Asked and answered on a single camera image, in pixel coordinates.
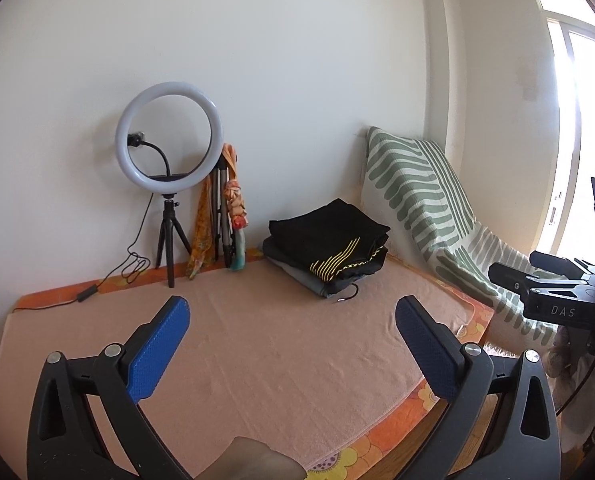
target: metal screw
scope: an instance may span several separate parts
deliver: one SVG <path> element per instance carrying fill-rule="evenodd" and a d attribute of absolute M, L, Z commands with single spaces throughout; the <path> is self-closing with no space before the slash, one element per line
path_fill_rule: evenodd
<path fill-rule="evenodd" d="M 49 357 L 47 357 L 47 363 L 50 365 L 57 363 L 62 358 L 62 354 L 60 352 L 51 352 Z"/>
<path fill-rule="evenodd" d="M 104 355 L 107 357 L 115 357 L 116 355 L 120 355 L 120 352 L 122 352 L 122 347 L 116 344 L 108 345 L 104 349 Z"/>
<path fill-rule="evenodd" d="M 482 349 L 475 343 L 467 343 L 464 345 L 464 349 L 467 354 L 476 356 L 482 353 Z"/>
<path fill-rule="evenodd" d="M 535 350 L 527 350 L 524 352 L 524 356 L 532 363 L 539 361 L 539 354 Z"/>

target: mattress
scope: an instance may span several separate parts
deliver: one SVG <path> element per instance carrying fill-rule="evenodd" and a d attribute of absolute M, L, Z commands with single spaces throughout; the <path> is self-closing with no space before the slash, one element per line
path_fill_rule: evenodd
<path fill-rule="evenodd" d="M 140 406 L 192 476 L 235 436 L 247 436 L 300 462 L 309 479 L 359 478 L 437 400 L 395 327 L 397 300 L 414 294 L 463 341 L 478 341 L 492 315 L 392 258 L 361 282 L 357 298 L 341 303 L 316 297 L 267 261 L 177 280 L 173 290 L 119 282 L 111 290 L 84 304 L 17 310 L 6 321 L 0 453 L 22 478 L 46 356 L 60 350 L 84 357 L 124 342 L 171 293 L 189 301 L 191 327 L 155 394 Z M 114 461 L 132 470 L 100 403 L 92 409 Z"/>

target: blue gripper pad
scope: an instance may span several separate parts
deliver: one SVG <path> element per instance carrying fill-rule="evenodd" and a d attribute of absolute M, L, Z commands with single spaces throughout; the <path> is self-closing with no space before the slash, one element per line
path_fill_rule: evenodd
<path fill-rule="evenodd" d="M 395 324 L 433 393 L 452 402 L 464 367 L 457 338 L 435 322 L 415 296 L 397 302 Z"/>
<path fill-rule="evenodd" d="M 190 324 L 189 303 L 172 296 L 153 321 L 145 325 L 151 329 L 150 336 L 133 357 L 127 374 L 127 391 L 133 402 L 153 395 Z"/>

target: folded clothes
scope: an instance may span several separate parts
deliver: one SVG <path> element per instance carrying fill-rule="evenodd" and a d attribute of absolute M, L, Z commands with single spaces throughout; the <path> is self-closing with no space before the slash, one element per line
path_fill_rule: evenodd
<path fill-rule="evenodd" d="M 323 298 L 330 298 L 334 294 L 344 290 L 351 285 L 351 283 L 357 282 L 366 276 L 366 274 L 359 274 L 346 280 L 334 280 L 332 282 L 324 283 L 311 272 L 298 269 L 295 260 L 289 258 L 278 249 L 273 237 L 268 237 L 263 241 L 262 253 L 264 253 L 264 256 L 266 256 L 270 262 L 277 265 L 280 269 L 283 269 L 289 276 Z"/>
<path fill-rule="evenodd" d="M 273 243 L 290 261 L 274 259 L 315 275 L 335 292 L 342 283 L 348 286 L 357 276 L 382 268 L 389 229 L 341 199 L 296 218 L 269 222 Z"/>

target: black cable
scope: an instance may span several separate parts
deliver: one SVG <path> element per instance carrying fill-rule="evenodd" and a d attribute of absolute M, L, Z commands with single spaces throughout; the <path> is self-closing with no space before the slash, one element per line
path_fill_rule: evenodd
<path fill-rule="evenodd" d="M 589 367 L 589 371 L 586 372 L 586 375 L 584 375 L 584 378 L 581 380 L 578 387 L 575 388 L 575 391 L 571 394 L 571 396 L 568 399 L 566 399 L 566 402 L 562 405 L 562 407 L 559 410 L 557 410 L 557 412 L 555 412 L 555 416 L 558 416 L 560 413 L 562 413 L 564 411 L 564 409 L 571 403 L 573 398 L 578 394 L 578 392 L 584 386 L 584 384 L 586 383 L 588 378 L 591 376 L 591 372 L 594 370 L 594 368 L 595 368 L 595 359 L 593 359 L 593 362 L 591 363 L 591 366 Z"/>
<path fill-rule="evenodd" d="M 136 235 L 136 239 L 133 240 L 133 243 L 129 247 L 127 247 L 127 253 L 129 253 L 129 255 L 126 258 L 124 258 L 124 261 L 121 264 L 119 264 L 114 269 L 111 269 L 110 272 L 101 280 L 100 283 L 95 285 L 97 288 L 100 288 L 102 286 L 102 283 L 104 283 L 109 278 L 109 276 L 111 276 L 111 274 L 113 274 L 113 272 L 118 270 L 123 265 L 124 265 L 124 268 L 122 269 L 122 272 L 120 273 L 120 275 L 129 284 L 133 283 L 138 278 L 138 276 L 140 274 L 142 274 L 142 272 L 144 272 L 146 269 L 148 269 L 148 267 L 151 266 L 151 260 L 149 258 L 147 258 L 146 256 L 141 256 L 140 254 L 136 253 L 135 251 L 131 251 L 130 249 L 136 243 L 138 243 L 138 239 L 140 238 L 140 234 L 142 233 L 142 228 L 144 227 L 144 222 L 146 220 L 146 214 L 148 213 L 148 209 L 151 207 L 151 202 L 153 201 L 153 195 L 154 194 L 151 193 L 151 198 L 148 199 L 148 204 L 146 205 L 144 215 L 142 216 L 142 222 L 140 222 L 140 228 L 138 229 L 138 234 Z M 134 266 L 134 268 L 128 274 L 125 274 L 126 270 L 132 266 Z"/>
<path fill-rule="evenodd" d="M 355 292 L 353 292 L 352 295 L 347 296 L 346 298 L 339 298 L 337 301 L 349 301 L 355 298 L 355 296 L 357 296 L 357 293 L 359 292 L 359 286 L 357 286 L 357 283 L 351 283 L 351 285 L 355 287 Z"/>
<path fill-rule="evenodd" d="M 166 176 L 171 176 L 171 167 L 169 166 L 169 160 L 166 158 L 166 155 L 164 155 L 164 152 L 160 148 L 158 148 L 154 144 L 151 144 L 150 142 L 146 142 L 146 140 L 140 140 L 140 146 L 148 146 L 149 148 L 153 148 L 154 150 L 156 150 L 156 152 L 162 155 L 164 165 L 166 166 Z"/>
<path fill-rule="evenodd" d="M 148 199 L 148 204 L 146 205 L 144 215 L 142 216 L 142 222 L 140 222 L 140 228 L 138 229 L 138 234 L 136 235 L 136 238 L 135 238 L 135 240 L 133 240 L 131 245 L 129 247 L 127 247 L 127 253 L 129 253 L 129 255 L 126 258 L 124 258 L 124 261 L 121 264 L 119 264 L 114 269 L 111 269 L 110 272 L 101 280 L 100 283 L 95 283 L 95 285 L 89 286 L 88 288 L 86 288 L 82 292 L 80 292 L 78 295 L 76 295 L 76 298 L 74 300 L 65 301 L 64 303 L 57 303 L 57 304 L 53 304 L 53 305 L 41 306 L 38 308 L 34 308 L 33 310 L 44 310 L 46 308 L 53 308 L 54 306 L 69 305 L 69 304 L 75 303 L 76 301 L 79 303 L 82 303 L 82 301 L 86 300 L 87 298 L 90 298 L 92 295 L 94 295 L 96 292 L 98 292 L 98 290 L 102 286 L 102 283 L 104 283 L 109 278 L 109 276 L 111 276 L 111 274 L 113 274 L 113 272 L 115 272 L 122 266 L 124 266 L 124 268 L 122 269 L 122 272 L 120 273 L 120 275 L 126 280 L 127 283 L 129 283 L 129 285 L 131 283 L 135 282 L 135 280 L 140 276 L 140 274 L 142 274 L 142 272 L 144 272 L 146 269 L 148 269 L 148 267 L 151 266 L 151 260 L 149 258 L 147 258 L 146 256 L 141 256 L 140 254 L 136 253 L 135 251 L 131 251 L 131 248 L 138 242 L 138 239 L 140 238 L 140 234 L 142 234 L 142 228 L 144 227 L 144 222 L 146 220 L 146 214 L 148 213 L 148 209 L 151 207 L 151 202 L 153 202 L 153 195 L 154 194 L 151 193 L 151 197 Z"/>

